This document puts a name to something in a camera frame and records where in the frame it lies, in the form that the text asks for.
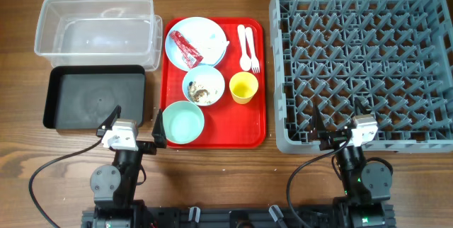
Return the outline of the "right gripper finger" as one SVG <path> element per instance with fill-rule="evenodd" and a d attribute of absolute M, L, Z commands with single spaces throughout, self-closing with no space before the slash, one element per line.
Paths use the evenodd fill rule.
<path fill-rule="evenodd" d="M 360 99 L 356 98 L 355 99 L 355 114 L 356 115 L 370 115 L 371 110 L 366 109 L 363 105 Z"/>
<path fill-rule="evenodd" d="M 311 141 L 323 139 L 325 136 L 325 133 L 326 133 L 326 128 L 323 123 L 322 115 L 318 109 L 318 106 L 316 104 L 314 104 L 309 139 Z"/>

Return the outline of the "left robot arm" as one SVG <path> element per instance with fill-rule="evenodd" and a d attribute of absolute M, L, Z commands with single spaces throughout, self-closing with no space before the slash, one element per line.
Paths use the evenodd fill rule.
<path fill-rule="evenodd" d="M 156 116 L 152 141 L 138 140 L 137 122 L 122 119 L 120 114 L 121 107 L 116 106 L 96 131 L 103 146 L 114 151 L 115 156 L 111 165 L 100 166 L 91 175 L 95 209 L 83 213 L 82 227 L 158 226 L 144 201 L 134 199 L 134 193 L 140 184 L 139 173 L 144 170 L 142 157 L 155 155 L 158 148 L 167 146 L 163 112 L 160 110 Z"/>

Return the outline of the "food scraps pile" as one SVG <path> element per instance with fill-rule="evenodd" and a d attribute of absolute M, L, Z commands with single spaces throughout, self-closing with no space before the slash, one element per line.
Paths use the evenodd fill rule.
<path fill-rule="evenodd" d="M 190 100 L 200 105 L 211 104 L 217 98 L 217 90 L 209 85 L 191 81 L 188 85 Z"/>

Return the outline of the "light blue bowl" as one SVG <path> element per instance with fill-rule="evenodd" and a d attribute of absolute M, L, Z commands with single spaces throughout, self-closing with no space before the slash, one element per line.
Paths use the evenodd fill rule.
<path fill-rule="evenodd" d="M 200 105 L 197 103 L 194 103 L 190 100 L 189 94 L 188 94 L 188 85 L 191 81 L 196 81 L 197 83 L 203 83 L 205 85 L 209 85 L 212 88 L 217 90 L 217 98 L 215 101 L 211 104 L 207 105 Z M 190 69 L 187 74 L 183 78 L 183 83 L 182 83 L 182 90 L 183 90 L 183 95 L 192 103 L 198 105 L 198 106 L 210 106 L 216 103 L 223 95 L 224 90 L 225 90 L 225 80 L 223 75 L 215 69 L 212 66 L 209 65 L 201 65 L 198 66 L 194 69 Z"/>

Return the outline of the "red snack wrapper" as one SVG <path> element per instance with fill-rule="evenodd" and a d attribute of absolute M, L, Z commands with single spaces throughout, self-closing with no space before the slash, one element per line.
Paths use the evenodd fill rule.
<path fill-rule="evenodd" d="M 192 46 L 189 41 L 177 30 L 170 33 L 170 38 L 175 42 L 183 55 L 183 61 L 189 69 L 197 67 L 203 60 L 203 56 Z"/>

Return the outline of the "light blue plate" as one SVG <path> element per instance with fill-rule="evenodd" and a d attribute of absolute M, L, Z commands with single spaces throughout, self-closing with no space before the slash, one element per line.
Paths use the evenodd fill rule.
<path fill-rule="evenodd" d="M 171 26 L 165 41 L 166 56 L 169 61 L 178 69 L 188 71 L 189 68 L 183 61 L 183 55 L 178 49 L 175 42 L 170 38 L 170 33 L 174 30 L 179 31 L 203 56 L 201 65 L 210 65 L 215 67 L 224 57 L 225 51 L 209 52 L 204 50 L 202 44 L 206 40 L 228 41 L 222 28 L 213 20 L 203 17 L 190 17 L 177 22 Z"/>

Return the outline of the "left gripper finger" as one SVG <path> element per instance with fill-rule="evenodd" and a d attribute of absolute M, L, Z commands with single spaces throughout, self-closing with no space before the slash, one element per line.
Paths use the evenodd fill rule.
<path fill-rule="evenodd" d="M 117 105 L 112 113 L 99 125 L 96 130 L 97 137 L 103 137 L 108 130 L 112 130 L 115 121 L 120 118 L 121 106 Z"/>
<path fill-rule="evenodd" d="M 159 109 L 157 113 L 151 135 L 154 138 L 154 144 L 156 145 L 156 148 L 165 149 L 167 147 L 167 139 L 164 129 L 162 109 Z"/>

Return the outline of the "yellow plastic cup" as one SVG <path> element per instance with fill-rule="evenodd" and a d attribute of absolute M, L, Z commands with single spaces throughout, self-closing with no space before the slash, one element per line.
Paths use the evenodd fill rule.
<path fill-rule="evenodd" d="M 250 72 L 238 72 L 229 81 L 229 89 L 234 101 L 247 104 L 257 93 L 259 87 L 256 76 Z"/>

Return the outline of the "mint green bowl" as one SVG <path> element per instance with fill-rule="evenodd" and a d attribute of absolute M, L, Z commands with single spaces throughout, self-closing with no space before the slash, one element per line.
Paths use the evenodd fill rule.
<path fill-rule="evenodd" d="M 188 144 L 197 139 L 205 126 L 202 110 L 189 101 L 176 101 L 163 111 L 166 138 L 175 144 Z"/>

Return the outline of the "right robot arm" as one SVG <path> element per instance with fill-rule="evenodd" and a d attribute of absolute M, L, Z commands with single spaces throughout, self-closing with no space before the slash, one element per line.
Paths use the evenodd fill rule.
<path fill-rule="evenodd" d="M 326 129 L 320 110 L 315 107 L 310 138 L 320 141 L 321 150 L 331 150 L 345 191 L 333 200 L 337 227 L 395 227 L 391 197 L 393 168 L 378 157 L 366 158 L 362 146 L 371 142 L 378 122 L 359 100 L 355 100 L 352 122 L 336 131 Z"/>

